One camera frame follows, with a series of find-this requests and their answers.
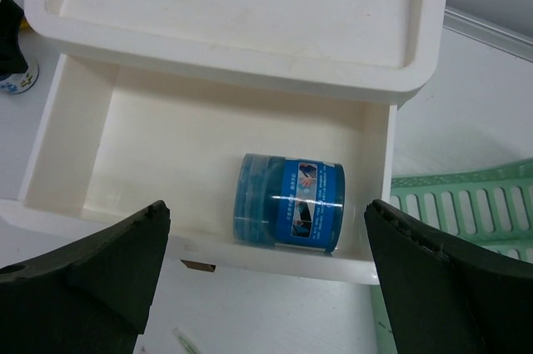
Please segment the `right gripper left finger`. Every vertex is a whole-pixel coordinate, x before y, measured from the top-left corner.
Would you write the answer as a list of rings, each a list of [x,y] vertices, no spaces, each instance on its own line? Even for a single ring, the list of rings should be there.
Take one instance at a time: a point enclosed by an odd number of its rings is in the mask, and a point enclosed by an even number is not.
[[[132,353],[146,330],[170,211],[156,201],[1,270],[3,353]]]

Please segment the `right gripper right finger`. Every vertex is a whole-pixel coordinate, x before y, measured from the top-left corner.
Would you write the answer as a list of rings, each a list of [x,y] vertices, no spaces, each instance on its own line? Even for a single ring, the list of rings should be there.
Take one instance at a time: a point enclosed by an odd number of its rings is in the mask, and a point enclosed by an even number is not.
[[[399,353],[530,353],[532,265],[375,200],[365,223]]]

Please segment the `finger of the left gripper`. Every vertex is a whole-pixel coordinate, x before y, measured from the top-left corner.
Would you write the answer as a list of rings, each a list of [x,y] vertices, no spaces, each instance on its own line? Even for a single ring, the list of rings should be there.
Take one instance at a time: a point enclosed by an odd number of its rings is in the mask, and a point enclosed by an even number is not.
[[[24,11],[13,0],[1,0],[1,77],[24,73],[27,61],[18,44]]]

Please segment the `green pen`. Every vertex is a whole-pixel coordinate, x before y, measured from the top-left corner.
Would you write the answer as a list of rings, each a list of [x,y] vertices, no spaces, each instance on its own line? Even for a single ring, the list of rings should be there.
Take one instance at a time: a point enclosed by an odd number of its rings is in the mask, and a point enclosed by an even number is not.
[[[179,328],[176,327],[172,331],[174,337],[178,341],[178,343],[181,345],[182,349],[187,354],[200,354],[201,351],[197,347],[197,345]]]

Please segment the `white drawer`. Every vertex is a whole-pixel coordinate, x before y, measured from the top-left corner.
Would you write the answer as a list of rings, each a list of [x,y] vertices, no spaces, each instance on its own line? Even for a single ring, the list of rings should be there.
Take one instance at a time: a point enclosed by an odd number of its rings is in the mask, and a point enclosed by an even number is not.
[[[209,264],[375,285],[366,205],[390,194],[396,108],[225,85],[61,56],[17,199],[14,226],[79,238],[155,201],[167,254]],[[248,153],[340,163],[346,210],[336,250],[254,247],[232,231]]]

